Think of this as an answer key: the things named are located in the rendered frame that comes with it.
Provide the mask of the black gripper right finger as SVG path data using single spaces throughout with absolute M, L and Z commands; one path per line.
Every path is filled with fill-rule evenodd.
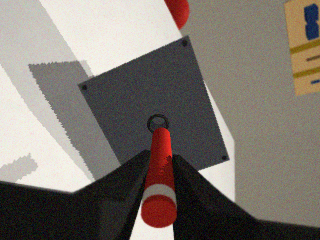
M 183 157 L 172 157 L 177 217 L 174 240 L 320 240 L 320 227 L 258 220 Z

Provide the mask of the red peg with white band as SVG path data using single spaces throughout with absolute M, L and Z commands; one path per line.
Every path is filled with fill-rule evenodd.
M 141 218 L 149 226 L 164 228 L 177 217 L 170 133 L 153 132 L 151 157 L 141 204 Z

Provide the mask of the grey sloped panel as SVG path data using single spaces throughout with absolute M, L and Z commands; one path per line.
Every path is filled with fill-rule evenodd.
M 197 171 L 230 160 L 189 35 L 77 86 L 120 165 L 160 127 Z

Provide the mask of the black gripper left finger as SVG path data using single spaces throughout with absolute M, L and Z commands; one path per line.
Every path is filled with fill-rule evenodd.
M 130 240 L 150 157 L 73 192 L 0 181 L 0 240 Z

